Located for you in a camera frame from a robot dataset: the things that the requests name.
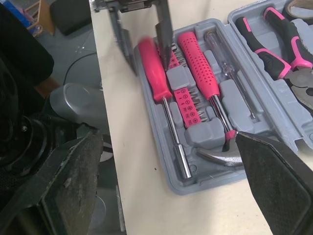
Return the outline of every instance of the black cable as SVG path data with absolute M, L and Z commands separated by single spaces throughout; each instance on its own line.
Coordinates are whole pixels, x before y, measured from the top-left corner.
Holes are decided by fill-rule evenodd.
M 90 53 L 90 54 L 87 54 L 87 55 L 84 55 L 84 56 L 82 56 L 82 57 L 80 57 L 80 58 L 78 58 L 77 60 L 75 60 L 70 66 L 69 66 L 69 68 L 67 69 L 67 72 L 66 72 L 66 74 L 65 74 L 65 77 L 64 77 L 64 82 L 63 82 L 63 86 L 65 85 L 65 82 L 66 82 L 66 80 L 67 80 L 67 74 L 68 74 L 68 72 L 69 72 L 69 70 L 70 70 L 70 68 L 72 68 L 72 66 L 77 62 L 77 61 L 79 61 L 80 59 L 83 59 L 83 58 L 85 58 L 85 57 L 87 57 L 87 56 L 90 56 L 90 55 L 96 55 L 97 54 L 97 52 L 93 52 L 93 53 Z

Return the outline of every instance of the tool kit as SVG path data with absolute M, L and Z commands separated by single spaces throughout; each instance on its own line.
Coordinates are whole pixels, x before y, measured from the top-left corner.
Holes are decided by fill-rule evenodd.
M 313 25 L 265 0 L 174 31 L 169 66 L 156 39 L 134 49 L 158 155 L 185 195 L 246 178 L 237 131 L 313 149 Z

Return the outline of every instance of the gray plastic case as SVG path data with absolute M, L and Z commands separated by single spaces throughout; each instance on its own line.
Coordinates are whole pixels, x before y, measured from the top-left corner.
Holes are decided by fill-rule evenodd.
M 263 19 L 263 11 L 267 7 L 273 6 L 281 12 L 286 2 L 286 0 L 266 0 L 253 3 L 231 12 L 228 16 L 229 24 L 224 25 L 219 20 L 209 19 L 178 29 L 174 31 L 173 41 L 177 43 L 178 36 L 184 32 L 195 32 L 201 50 L 204 52 L 218 80 L 222 103 L 236 130 L 277 139 L 297 153 L 296 143 L 298 141 L 304 142 L 309 148 L 313 149 L 313 141 L 311 140 L 311 138 L 313 139 L 313 118 L 298 103 L 284 80 L 274 81 L 265 72 L 262 60 L 249 49 L 245 39 L 240 35 L 234 24 L 238 17 L 245 16 L 258 40 L 266 48 L 285 58 L 286 55 L 283 53 L 284 45 L 271 26 Z M 299 30 L 303 43 L 312 52 L 313 25 L 308 26 L 302 20 L 295 20 L 294 23 Z M 213 53 L 208 50 L 203 35 L 208 30 L 215 30 L 218 33 L 229 58 L 240 69 L 237 73 L 238 79 L 243 86 L 248 102 L 257 112 L 258 121 L 252 121 L 249 109 L 234 81 L 227 80 L 222 74 Z M 162 104 L 156 104 L 153 100 L 152 90 L 147 81 L 138 47 L 134 49 L 134 54 L 159 159 L 171 190 L 179 195 L 185 195 L 246 178 L 243 167 L 221 166 L 197 155 L 196 147 L 221 151 L 225 141 L 224 129 L 209 102 L 205 100 L 196 87 L 190 70 L 186 67 L 179 67 L 167 71 L 171 90 L 182 87 L 194 90 L 201 100 L 205 115 L 208 117 L 208 121 L 185 129 L 174 97 L 169 100 L 179 139 L 184 145 L 193 175 L 190 180 L 181 178 L 163 106 Z

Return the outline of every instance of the black pliers handle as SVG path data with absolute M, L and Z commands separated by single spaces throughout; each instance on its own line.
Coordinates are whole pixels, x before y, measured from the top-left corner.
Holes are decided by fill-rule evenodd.
M 281 79 L 295 68 L 313 67 L 313 55 L 311 55 L 302 44 L 297 28 L 291 22 L 284 18 L 275 8 L 269 7 L 264 12 L 264 18 L 278 32 L 285 43 L 287 52 L 287 61 L 283 60 L 270 50 L 266 49 L 253 35 L 253 32 L 245 17 L 236 20 L 235 25 L 239 32 L 246 39 L 248 46 L 253 52 L 263 60 L 265 71 L 271 77 Z

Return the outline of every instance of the pliers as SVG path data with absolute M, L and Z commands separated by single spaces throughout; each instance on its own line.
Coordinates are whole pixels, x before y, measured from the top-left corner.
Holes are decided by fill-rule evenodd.
M 253 35 L 245 17 L 236 20 L 235 25 L 246 39 L 250 49 L 264 62 L 265 71 L 274 79 L 286 79 L 297 99 L 310 112 L 313 110 L 313 55 L 302 44 L 296 26 L 285 19 L 275 8 L 264 11 L 264 18 L 277 31 L 285 44 L 287 61 L 266 49 Z

